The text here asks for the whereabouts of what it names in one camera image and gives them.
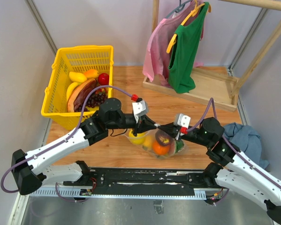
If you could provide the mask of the yellow lemon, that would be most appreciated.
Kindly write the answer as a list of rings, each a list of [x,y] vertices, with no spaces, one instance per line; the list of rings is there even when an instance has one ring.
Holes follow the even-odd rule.
[[[133,135],[133,130],[131,129],[128,133],[128,139],[132,144],[135,145],[142,145],[143,142],[145,141],[145,135],[146,132],[144,133],[139,133],[136,136]]]

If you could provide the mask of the clear zip top bag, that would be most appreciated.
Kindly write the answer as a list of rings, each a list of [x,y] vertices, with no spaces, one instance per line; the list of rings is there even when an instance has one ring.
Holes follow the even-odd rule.
[[[158,159],[166,159],[185,153],[189,148],[183,140],[176,140],[160,129],[133,135],[130,129],[125,135],[135,146]]]

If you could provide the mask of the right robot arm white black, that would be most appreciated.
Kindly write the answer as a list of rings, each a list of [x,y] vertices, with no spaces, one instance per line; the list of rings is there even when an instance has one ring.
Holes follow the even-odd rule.
[[[228,188],[250,199],[276,223],[281,225],[281,180],[274,177],[236,145],[224,137],[224,128],[214,117],[203,119],[199,128],[186,127],[182,122],[159,125],[158,128],[177,140],[183,139],[207,148],[212,160],[203,175],[203,183],[212,188]]]

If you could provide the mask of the pink orange peach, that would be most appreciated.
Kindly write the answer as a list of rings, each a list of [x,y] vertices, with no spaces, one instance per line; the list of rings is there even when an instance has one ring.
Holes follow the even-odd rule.
[[[152,148],[152,144],[153,144],[154,140],[155,140],[155,138],[152,135],[147,135],[145,137],[145,140],[142,145],[143,149],[150,150]]]

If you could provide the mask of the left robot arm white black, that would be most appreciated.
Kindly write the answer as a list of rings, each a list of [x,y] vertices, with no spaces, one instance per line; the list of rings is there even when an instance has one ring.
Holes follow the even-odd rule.
[[[66,155],[89,147],[108,137],[109,130],[132,129],[141,134],[157,128],[148,116],[142,99],[133,104],[132,113],[123,113],[117,98],[107,99],[99,109],[65,136],[39,149],[17,150],[12,155],[11,172],[21,195],[28,195],[47,184],[87,186],[93,180],[84,161],[66,166],[52,164]]]

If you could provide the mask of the small orange fruit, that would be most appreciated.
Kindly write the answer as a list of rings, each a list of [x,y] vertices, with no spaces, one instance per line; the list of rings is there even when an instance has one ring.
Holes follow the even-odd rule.
[[[170,150],[170,145],[162,146],[157,141],[154,141],[152,144],[152,150],[155,154],[159,156],[166,155]]]

